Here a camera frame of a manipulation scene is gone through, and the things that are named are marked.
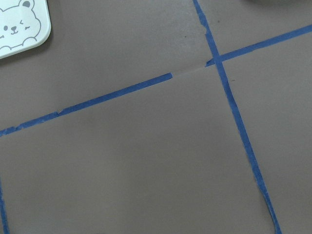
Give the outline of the cream bear tray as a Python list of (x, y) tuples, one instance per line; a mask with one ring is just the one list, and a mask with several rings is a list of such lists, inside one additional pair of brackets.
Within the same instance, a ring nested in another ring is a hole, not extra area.
[(51, 32), (46, 0), (0, 2), (0, 58), (42, 45)]

